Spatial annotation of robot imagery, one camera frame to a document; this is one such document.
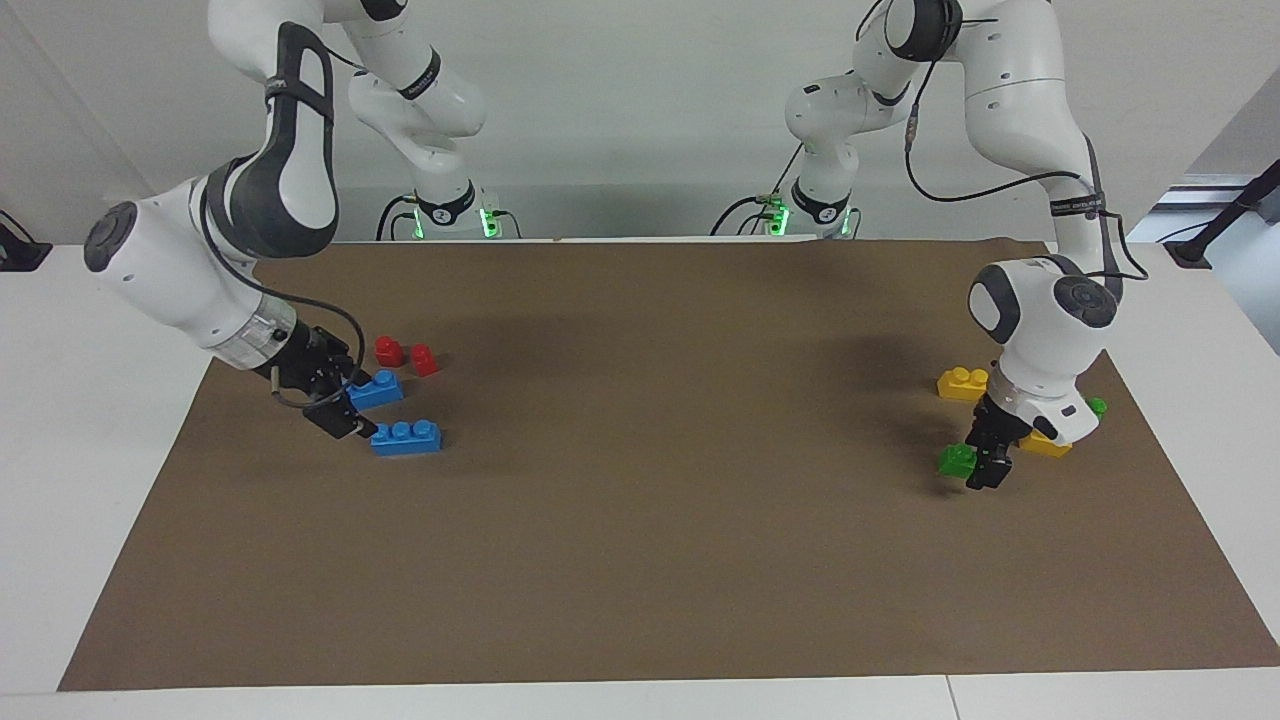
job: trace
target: black cable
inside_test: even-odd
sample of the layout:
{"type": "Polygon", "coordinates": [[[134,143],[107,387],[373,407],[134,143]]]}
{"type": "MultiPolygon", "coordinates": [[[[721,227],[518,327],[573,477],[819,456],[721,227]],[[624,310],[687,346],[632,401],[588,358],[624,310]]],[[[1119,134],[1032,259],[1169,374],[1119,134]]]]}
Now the black cable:
{"type": "Polygon", "coordinates": [[[283,300],[285,302],[297,302],[298,305],[310,305],[311,307],[319,307],[320,310],[326,310],[329,313],[333,313],[334,315],[340,316],[342,319],[347,320],[348,323],[351,323],[351,328],[353,331],[356,331],[356,347],[357,347],[357,351],[356,351],[356,364],[355,364],[355,366],[351,370],[351,377],[343,379],[342,387],[337,392],[334,392],[329,397],[325,397],[323,400],[317,400],[315,402],[301,404],[301,402],[293,402],[293,401],[285,398],[283,395],[280,395],[280,389],[276,386],[276,378],[275,378],[274,374],[273,374],[273,383],[271,383],[273,384],[273,387],[271,387],[271,397],[274,397],[275,401],[279,402],[280,405],[284,405],[285,407],[292,407],[294,410],[315,410],[316,407],[324,407],[325,405],[333,405],[334,402],[338,402],[339,400],[342,400],[343,395],[346,395],[347,391],[351,389],[351,387],[356,384],[356,374],[361,372],[361,365],[365,364],[365,350],[366,350],[366,347],[365,347],[365,328],[362,328],[360,325],[360,320],[357,320],[355,315],[352,315],[351,313],[343,310],[342,307],[338,307],[337,305],[332,305],[329,302],[324,302],[321,300],[312,300],[310,297],[303,297],[301,295],[289,295],[287,292],[280,292],[280,291],[276,291],[276,290],[271,290],[271,288],[269,288],[266,286],[259,284],[259,283],[256,283],[256,282],[246,278],[236,268],[233,268],[232,264],[230,264],[230,261],[227,259],[227,256],[223,255],[223,251],[218,249],[218,243],[214,242],[212,233],[209,232],[209,190],[207,188],[204,192],[201,192],[201,195],[200,195],[200,229],[205,234],[205,245],[207,245],[209,246],[209,251],[212,252],[214,260],[218,260],[218,264],[221,265],[224,270],[227,270],[233,278],[236,278],[237,281],[239,281],[241,283],[243,283],[246,287],[256,290],[256,291],[259,291],[259,292],[261,292],[264,295],[270,295],[271,297],[276,297],[276,299],[283,300]]]}
{"type": "Polygon", "coordinates": [[[710,234],[714,237],[716,233],[719,232],[721,225],[724,224],[724,220],[728,220],[730,215],[732,215],[739,208],[750,205],[751,202],[755,202],[758,205],[763,205],[763,202],[760,202],[755,196],[744,197],[744,199],[739,200],[737,202],[730,205],[728,210],[724,210],[724,214],[721,215],[721,218],[718,220],[716,220],[716,224],[712,225],[712,233],[710,234]]]}
{"type": "MultiPolygon", "coordinates": [[[[795,167],[796,158],[800,156],[800,151],[801,150],[804,150],[804,143],[803,142],[799,143],[799,145],[796,145],[796,151],[791,154],[791,160],[787,161],[787,167],[783,168],[782,169],[782,174],[778,176],[778,182],[773,183],[773,192],[772,192],[772,195],[777,195],[778,191],[782,190],[782,183],[787,179],[787,173],[791,172],[791,168],[795,167]]],[[[756,219],[755,224],[751,227],[751,234],[755,234],[755,231],[758,231],[758,229],[760,229],[760,220],[759,219],[756,219]]]]}
{"type": "MultiPolygon", "coordinates": [[[[742,234],[744,232],[746,232],[746,223],[750,223],[751,220],[755,220],[755,227],[758,228],[758,227],[760,227],[760,220],[768,220],[769,217],[771,215],[768,213],[760,213],[759,215],[751,215],[750,218],[742,220],[742,224],[737,228],[737,234],[742,234]]],[[[751,228],[751,234],[755,234],[755,228],[751,228]]]]}
{"type": "Polygon", "coordinates": [[[1080,181],[1083,184],[1083,179],[1080,178],[1079,174],[1069,173],[1065,170],[1055,170],[1051,173],[1041,173],[1037,176],[1025,177],[1023,179],[1009,182],[1000,187],[992,187],[982,192],[973,192],[969,195],[960,195],[955,197],[938,196],[924,190],[924,187],[920,186],[920,182],[915,179],[915,169],[911,167],[911,146],[915,145],[915,135],[920,122],[920,100],[924,97],[924,90],[929,86],[929,79],[933,78],[933,70],[937,67],[938,67],[938,60],[933,60],[932,63],[929,63],[929,69],[928,72],[924,73],[924,81],[920,83],[919,90],[915,92],[915,102],[911,104],[911,115],[906,122],[906,143],[904,146],[904,155],[906,159],[906,177],[910,178],[911,184],[915,186],[916,192],[919,192],[924,197],[928,197],[929,200],[933,200],[934,202],[968,202],[969,200],[978,200],[979,197],[987,197],[991,195],[996,195],[998,192],[1004,192],[1006,190],[1012,190],[1015,187],[1020,187],[1028,183],[1039,182],[1050,178],[1071,178],[1080,181]]]}
{"type": "Polygon", "coordinates": [[[858,231],[863,229],[863,211],[854,208],[850,213],[858,213],[858,224],[854,225],[854,234],[849,240],[858,240],[858,231]]]}
{"type": "Polygon", "coordinates": [[[413,220],[416,223],[417,222],[417,215],[415,215],[413,213],[401,213],[399,215],[396,215],[396,219],[392,220],[392,242],[397,242],[397,238],[396,238],[396,223],[398,223],[401,220],[413,220]]]}
{"type": "Polygon", "coordinates": [[[374,242],[383,241],[383,233],[387,232],[387,219],[392,217],[392,210],[402,202],[413,202],[415,200],[416,197],[412,195],[401,195],[387,204],[387,208],[383,209],[383,217],[378,220],[378,234],[374,236],[374,242]]]}
{"type": "Polygon", "coordinates": [[[872,4],[872,9],[867,10],[867,14],[863,15],[863,22],[858,23],[858,32],[854,33],[854,41],[855,42],[863,38],[863,31],[867,29],[867,23],[870,22],[872,15],[876,14],[876,9],[879,8],[883,4],[884,4],[884,0],[876,0],[876,3],[872,4]]]}
{"type": "Polygon", "coordinates": [[[520,218],[516,217],[511,210],[495,210],[493,213],[494,218],[511,218],[512,224],[516,225],[516,238],[525,240],[525,231],[520,229],[520,218]]]}
{"type": "Polygon", "coordinates": [[[1192,225],[1192,227],[1189,227],[1189,228],[1183,228],[1183,229],[1180,229],[1180,231],[1174,231],[1174,232],[1171,232],[1171,233],[1166,234],[1165,237],[1162,237],[1162,238],[1157,240],[1157,241],[1156,241],[1156,245],[1164,245],[1164,243],[1165,243],[1165,241],[1167,241],[1167,240],[1172,240],[1172,238],[1175,238],[1175,237],[1178,237],[1178,236],[1183,234],[1184,232],[1190,232],[1190,231],[1198,231],[1198,229],[1201,229],[1201,228],[1207,228],[1207,227],[1210,225],[1210,223],[1212,223],[1212,222],[1213,222],[1213,220],[1206,220],[1206,222],[1203,222],[1203,223],[1201,223],[1201,224],[1198,224],[1198,225],[1192,225]]]}
{"type": "Polygon", "coordinates": [[[3,215],[4,219],[9,220],[9,223],[12,223],[13,227],[15,227],[19,231],[22,231],[22,234],[27,236],[27,241],[28,242],[31,242],[32,245],[36,245],[36,236],[31,234],[31,231],[28,231],[26,228],[26,225],[23,225],[22,223],[19,223],[17,218],[14,218],[13,215],[10,215],[9,213],[5,213],[4,210],[0,210],[0,215],[3,215]]]}
{"type": "Polygon", "coordinates": [[[365,72],[365,73],[367,73],[367,72],[369,72],[369,68],[366,68],[366,67],[361,65],[360,63],[355,63],[355,61],[352,61],[352,60],[349,60],[349,59],[344,58],[343,55],[340,55],[340,54],[339,54],[339,53],[338,53],[337,50],[334,50],[333,47],[328,47],[328,46],[325,46],[325,50],[328,50],[328,51],[329,51],[329,54],[330,54],[330,55],[333,55],[333,56],[334,56],[334,58],[335,58],[335,59],[337,59],[337,60],[338,60],[339,63],[342,63],[342,64],[344,64],[344,65],[351,65],[352,68],[356,68],[357,70],[361,70],[361,72],[365,72]]]}
{"type": "Polygon", "coordinates": [[[1100,273],[1085,273],[1084,277],[1087,277],[1087,278],[1119,278],[1119,279],[1123,279],[1123,281],[1137,281],[1137,282],[1147,282],[1147,281],[1149,281],[1151,279],[1151,273],[1148,273],[1147,268],[1143,268],[1142,264],[1138,263],[1138,260],[1133,256],[1133,252],[1129,250],[1129,236],[1124,231],[1124,217],[1120,215],[1120,214],[1117,214],[1117,213],[1108,213],[1106,210],[1102,210],[1102,213],[1100,213],[1100,215],[1101,215],[1101,218],[1098,218],[1098,222],[1101,222],[1101,223],[1105,223],[1106,218],[1111,218],[1111,219],[1114,219],[1116,222],[1116,228],[1120,229],[1120,250],[1124,251],[1124,256],[1129,260],[1129,264],[1132,264],[1139,273],[1142,273],[1142,275],[1130,275],[1129,273],[1114,273],[1114,272],[1110,272],[1110,270],[1102,270],[1100,273]]]}

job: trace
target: blue lego brick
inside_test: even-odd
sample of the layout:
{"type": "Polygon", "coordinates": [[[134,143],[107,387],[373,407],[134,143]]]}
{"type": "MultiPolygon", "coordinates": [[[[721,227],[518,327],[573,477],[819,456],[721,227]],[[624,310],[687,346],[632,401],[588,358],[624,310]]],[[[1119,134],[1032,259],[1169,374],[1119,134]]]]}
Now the blue lego brick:
{"type": "Polygon", "coordinates": [[[364,413],[392,402],[404,400],[404,389],[399,384],[399,378],[390,370],[381,370],[374,375],[374,382],[366,386],[356,386],[347,389],[351,404],[356,410],[364,413]]]}
{"type": "Polygon", "coordinates": [[[439,452],[443,446],[440,428],[435,423],[419,420],[408,423],[396,423],[392,427],[378,425],[378,434],[372,437],[370,445],[380,457],[393,457],[397,455],[424,455],[439,452]]]}

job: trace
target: green lego brick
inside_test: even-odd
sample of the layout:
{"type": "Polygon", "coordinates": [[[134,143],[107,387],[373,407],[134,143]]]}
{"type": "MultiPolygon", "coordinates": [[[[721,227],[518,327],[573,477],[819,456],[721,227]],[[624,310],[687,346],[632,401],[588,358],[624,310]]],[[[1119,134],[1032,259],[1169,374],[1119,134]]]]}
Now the green lego brick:
{"type": "Polygon", "coordinates": [[[1101,397],[1094,397],[1093,400],[1089,401],[1089,410],[1093,410],[1093,414],[1098,416],[1098,420],[1102,420],[1107,416],[1108,409],[1110,407],[1107,406],[1107,401],[1102,400],[1101,397]]]}
{"type": "Polygon", "coordinates": [[[952,445],[938,460],[938,473],[948,478],[968,480],[978,468],[978,451],[968,445],[952,445]]]}

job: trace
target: green led light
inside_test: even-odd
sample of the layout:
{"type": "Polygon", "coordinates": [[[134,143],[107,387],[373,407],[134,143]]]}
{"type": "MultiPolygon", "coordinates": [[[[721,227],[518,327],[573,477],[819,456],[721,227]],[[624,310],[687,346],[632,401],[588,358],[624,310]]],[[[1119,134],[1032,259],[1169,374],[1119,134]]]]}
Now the green led light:
{"type": "Polygon", "coordinates": [[[769,220],[769,234],[780,237],[787,234],[787,224],[791,222],[791,208],[778,204],[778,211],[769,220]]]}
{"type": "Polygon", "coordinates": [[[493,213],[484,208],[480,209],[480,227],[484,228],[485,240],[502,236],[502,224],[493,217],[493,213]]]}

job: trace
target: yellow lego brick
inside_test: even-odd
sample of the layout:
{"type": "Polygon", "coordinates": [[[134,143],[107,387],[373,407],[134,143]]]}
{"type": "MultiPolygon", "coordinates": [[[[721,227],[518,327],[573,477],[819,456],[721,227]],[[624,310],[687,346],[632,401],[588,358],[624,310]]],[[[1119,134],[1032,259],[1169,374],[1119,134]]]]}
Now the yellow lego brick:
{"type": "Polygon", "coordinates": [[[1059,447],[1053,445],[1053,441],[1044,437],[1039,430],[1033,430],[1030,436],[1018,442],[1018,447],[1025,450],[1027,452],[1034,452],[1036,455],[1046,455],[1048,457],[1062,457],[1068,452],[1071,452],[1073,446],[1059,447]]]}
{"type": "Polygon", "coordinates": [[[989,379],[991,373],[987,370],[970,372],[965,368],[947,370],[938,378],[938,397],[977,402],[987,393],[989,379]]]}

